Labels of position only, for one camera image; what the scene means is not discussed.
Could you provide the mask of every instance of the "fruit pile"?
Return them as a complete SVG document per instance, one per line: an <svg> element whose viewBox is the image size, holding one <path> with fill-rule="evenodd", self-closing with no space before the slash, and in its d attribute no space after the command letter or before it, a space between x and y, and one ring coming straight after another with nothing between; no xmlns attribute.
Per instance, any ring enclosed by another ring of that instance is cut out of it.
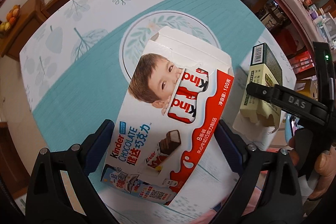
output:
<svg viewBox="0 0 336 224"><path fill-rule="evenodd" d="M9 11L6 16L6 22L0 21L0 33L5 33L11 29L16 23L20 15L20 5L14 5L13 9Z"/></svg>

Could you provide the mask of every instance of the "yellow and green box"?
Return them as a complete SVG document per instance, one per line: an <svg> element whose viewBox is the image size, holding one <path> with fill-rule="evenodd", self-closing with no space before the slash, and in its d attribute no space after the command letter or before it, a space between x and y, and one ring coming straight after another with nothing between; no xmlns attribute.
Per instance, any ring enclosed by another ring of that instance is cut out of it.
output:
<svg viewBox="0 0 336 224"><path fill-rule="evenodd" d="M282 85L281 67L266 43L253 47L246 85L251 82L265 86ZM249 118L253 123L260 122L264 127L279 126L281 108L248 95L246 90L240 112L243 117Z"/></svg>

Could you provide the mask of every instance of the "boy's ear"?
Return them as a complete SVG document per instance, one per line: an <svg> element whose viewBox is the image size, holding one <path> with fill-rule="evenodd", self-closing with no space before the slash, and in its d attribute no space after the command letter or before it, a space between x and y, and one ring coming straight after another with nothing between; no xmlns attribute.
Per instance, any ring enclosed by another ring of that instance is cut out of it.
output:
<svg viewBox="0 0 336 224"><path fill-rule="evenodd" d="M156 100L155 102L152 102L152 106L155 108L163 108L164 105L165 105L164 101Z"/></svg>

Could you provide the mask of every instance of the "floor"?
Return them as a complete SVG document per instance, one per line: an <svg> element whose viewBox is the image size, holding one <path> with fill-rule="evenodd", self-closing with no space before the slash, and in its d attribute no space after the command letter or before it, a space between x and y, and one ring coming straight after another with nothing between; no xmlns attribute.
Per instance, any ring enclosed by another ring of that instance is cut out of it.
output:
<svg viewBox="0 0 336 224"><path fill-rule="evenodd" d="M38 152L47 144L30 112L20 64L7 56L0 58L0 118L7 121L16 150L31 174ZM62 177L75 210L83 212L67 174Z"/></svg>

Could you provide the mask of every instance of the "qr code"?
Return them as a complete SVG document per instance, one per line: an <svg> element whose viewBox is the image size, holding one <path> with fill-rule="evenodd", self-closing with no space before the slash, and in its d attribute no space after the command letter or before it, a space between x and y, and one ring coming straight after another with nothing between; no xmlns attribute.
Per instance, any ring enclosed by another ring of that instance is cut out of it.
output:
<svg viewBox="0 0 336 224"><path fill-rule="evenodd" d="M162 199L164 196L164 192L152 190L151 194L149 195L150 198Z"/></svg>

